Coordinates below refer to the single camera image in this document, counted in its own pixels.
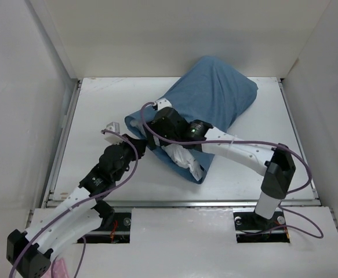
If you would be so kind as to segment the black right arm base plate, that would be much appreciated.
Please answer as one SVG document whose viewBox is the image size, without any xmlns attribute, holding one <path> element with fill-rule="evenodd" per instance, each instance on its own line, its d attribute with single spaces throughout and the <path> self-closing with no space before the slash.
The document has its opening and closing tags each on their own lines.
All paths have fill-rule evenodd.
<svg viewBox="0 0 338 278">
<path fill-rule="evenodd" d="M 253 211 L 234 211 L 233 217 L 237 243 L 290 243 L 281 210 L 270 220 Z"/>
</svg>

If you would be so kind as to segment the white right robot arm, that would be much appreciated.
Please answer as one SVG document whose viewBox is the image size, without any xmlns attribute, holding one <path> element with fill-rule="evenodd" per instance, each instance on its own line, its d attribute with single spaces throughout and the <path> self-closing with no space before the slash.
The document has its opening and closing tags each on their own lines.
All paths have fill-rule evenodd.
<svg viewBox="0 0 338 278">
<path fill-rule="evenodd" d="M 258 228 L 272 223 L 275 210 L 287 196 L 296 171 L 287 146 L 277 144 L 265 148 L 258 142 L 248 144 L 208 122 L 188 122 L 172 107 L 158 110 L 152 121 L 144 120 L 142 124 L 152 148 L 178 145 L 227 158 L 261 175 L 261 193 L 252 213 L 252 222 Z"/>
</svg>

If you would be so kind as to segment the white pillow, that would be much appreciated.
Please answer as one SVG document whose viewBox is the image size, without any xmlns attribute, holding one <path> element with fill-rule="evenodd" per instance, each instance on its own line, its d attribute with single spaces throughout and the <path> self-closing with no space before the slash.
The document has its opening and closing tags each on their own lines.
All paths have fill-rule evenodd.
<svg viewBox="0 0 338 278">
<path fill-rule="evenodd" d="M 148 149 L 169 169 L 187 181 L 201 184 L 209 171 L 214 155 L 185 149 L 181 145 L 148 147 Z"/>
</svg>

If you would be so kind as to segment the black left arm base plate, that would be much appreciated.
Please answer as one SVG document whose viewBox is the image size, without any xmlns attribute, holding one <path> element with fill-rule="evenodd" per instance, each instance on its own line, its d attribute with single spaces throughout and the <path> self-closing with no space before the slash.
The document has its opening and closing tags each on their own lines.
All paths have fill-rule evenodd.
<svg viewBox="0 0 338 278">
<path fill-rule="evenodd" d="M 89 244 L 128 244 L 132 226 L 132 209 L 102 205 L 106 211 L 102 214 L 100 226 L 88 232 L 84 239 Z"/>
</svg>

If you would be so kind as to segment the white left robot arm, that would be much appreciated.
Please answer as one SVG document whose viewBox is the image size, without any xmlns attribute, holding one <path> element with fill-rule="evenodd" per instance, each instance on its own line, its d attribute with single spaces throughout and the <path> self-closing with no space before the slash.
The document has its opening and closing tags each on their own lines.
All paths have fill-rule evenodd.
<svg viewBox="0 0 338 278">
<path fill-rule="evenodd" d="M 74 191 L 37 225 L 14 230 L 7 238 L 6 257 L 12 264 L 9 276 L 42 277 L 57 256 L 70 244 L 97 228 L 108 229 L 114 209 L 104 198 L 127 181 L 125 172 L 144 156 L 147 141 L 124 134 L 108 146 L 98 163 Z"/>
</svg>

